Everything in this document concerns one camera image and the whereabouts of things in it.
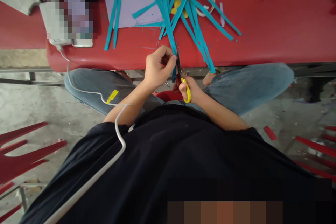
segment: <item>white cable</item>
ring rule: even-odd
[[[101,100],[106,104],[106,101],[103,99],[103,95],[99,92],[90,92],[90,91],[85,91],[85,90],[81,90],[78,88],[75,88],[72,84],[71,81],[71,77],[70,77],[70,60],[64,56],[63,54],[63,48],[62,46],[56,46],[57,50],[59,50],[59,52],[62,54],[63,58],[65,58],[69,63],[68,66],[66,68],[67,72],[68,72],[68,78],[69,78],[69,83],[71,85],[71,87],[77,91],[80,92],[84,92],[84,93],[94,93],[94,94],[98,94],[101,97]],[[123,137],[121,136],[120,132],[119,132],[119,128],[118,128],[118,119],[120,117],[120,115],[123,113],[123,111],[127,108],[128,105],[130,105],[130,103],[128,104],[112,104],[109,103],[109,105],[112,106],[124,106],[122,108],[122,110],[119,112],[119,114],[117,115],[116,119],[115,119],[115,131],[117,133],[118,139],[121,142],[121,150],[106,164],[104,165],[95,175],[92,176],[92,178],[90,178],[77,192],[75,192],[74,195],[72,195],[70,197],[70,199],[68,199],[56,212],[53,213],[53,215],[51,215],[45,222],[44,224],[55,224],[57,223],[69,210],[70,208],[84,195],[84,193],[87,192],[87,190],[89,190],[89,188],[107,171],[107,169],[109,169],[117,160],[118,158],[124,153],[125,149],[126,149],[126,143],[123,139]]]

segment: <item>white paper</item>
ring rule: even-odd
[[[219,8],[220,8],[220,11],[221,11],[222,13],[224,13],[224,12],[223,12],[223,3],[219,3]],[[220,23],[221,23],[222,27],[224,27],[224,25],[225,25],[225,19],[222,17],[222,15],[221,15],[221,17],[220,17]]]

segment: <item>pixelated area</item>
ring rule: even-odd
[[[47,0],[45,26],[48,39],[95,39],[98,0]]]

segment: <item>person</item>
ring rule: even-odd
[[[313,177],[264,142],[240,117],[291,84],[294,74],[287,65],[249,65],[210,74],[203,90],[192,77],[184,76],[191,92],[191,103],[186,104],[163,102],[152,94],[175,64],[172,50],[161,46],[147,56],[145,78],[138,86],[123,72],[84,68],[70,72],[77,89],[100,92],[105,100],[117,90],[111,102],[130,105],[118,120],[124,153],[59,223],[166,223],[168,178]],[[123,106],[113,107],[97,94],[75,90],[69,78],[65,86],[106,117],[76,143],[21,223],[44,223],[121,149],[114,122]],[[177,89],[187,98],[185,83]]]

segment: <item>floor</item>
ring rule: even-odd
[[[189,69],[189,75],[205,75],[207,69]],[[0,78],[25,79],[23,73],[3,73]],[[53,73],[37,73],[37,80],[58,81],[63,76]],[[303,100],[306,94],[307,79],[297,79],[293,86],[274,100],[263,104],[243,116],[252,127],[255,127],[264,140],[292,158],[298,157],[297,150],[305,146],[296,142],[296,135],[305,138],[318,138],[325,125],[335,125],[336,97],[332,83],[325,86],[321,94],[322,101],[317,104],[306,104]],[[166,85],[157,92],[168,90]],[[42,121],[49,124],[41,129],[20,137],[11,143],[23,139],[28,144],[8,155],[21,155],[58,141],[66,140],[68,145],[47,157],[49,162],[14,179],[15,184],[27,180],[38,179],[48,182],[52,179],[72,147],[94,125],[103,121],[104,116],[92,108],[81,104],[67,93],[64,87],[26,86],[0,84],[0,134]],[[263,128],[269,126],[278,136],[271,141]],[[12,193],[0,201],[0,216],[20,203],[16,193]],[[16,212],[4,223],[16,224],[22,216],[22,211]]]

